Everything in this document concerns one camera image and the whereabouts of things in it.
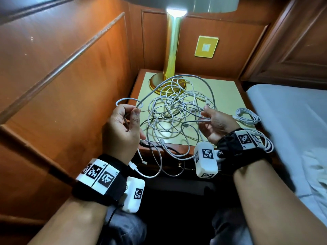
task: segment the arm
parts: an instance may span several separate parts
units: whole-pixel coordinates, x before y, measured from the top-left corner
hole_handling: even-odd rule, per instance
[[[129,129],[123,116],[129,113]],[[104,153],[124,164],[133,158],[140,141],[140,110],[131,105],[119,105],[105,124]],[[99,238],[107,206],[69,198],[28,245],[95,245]]]
[[[199,123],[199,128],[213,144],[239,128],[230,115],[207,106],[201,114],[211,118],[210,123]],[[255,244],[326,244],[327,228],[267,161],[238,169],[233,178]]]

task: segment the white bed sheet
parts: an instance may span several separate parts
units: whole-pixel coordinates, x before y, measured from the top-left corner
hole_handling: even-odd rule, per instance
[[[302,166],[304,152],[327,148],[327,90],[259,84],[248,91],[264,129],[287,167],[296,195],[327,225]]]

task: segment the wristband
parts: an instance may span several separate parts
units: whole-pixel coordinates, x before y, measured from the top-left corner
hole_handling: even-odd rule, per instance
[[[84,201],[110,206],[124,194],[127,177],[127,165],[102,154],[97,159],[92,159],[78,175],[72,195]]]
[[[237,169],[266,159],[272,162],[269,155],[264,151],[264,145],[250,130],[239,128],[218,141],[219,158],[225,158],[220,162],[221,173],[232,175]]]

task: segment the person's left hand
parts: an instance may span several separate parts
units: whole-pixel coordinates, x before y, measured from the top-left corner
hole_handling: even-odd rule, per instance
[[[103,152],[115,157],[126,165],[132,160],[139,146],[140,138],[146,139],[140,130],[141,110],[132,105],[118,105],[104,126],[102,135]],[[130,120],[124,124],[124,116]]]

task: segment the pants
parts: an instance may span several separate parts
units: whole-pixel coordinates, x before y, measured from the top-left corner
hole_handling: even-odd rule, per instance
[[[108,208],[105,225],[113,206]],[[253,245],[244,214],[241,208],[218,210],[212,219],[215,237],[210,245]],[[145,241],[146,224],[136,215],[117,210],[104,230],[101,245],[138,245]]]

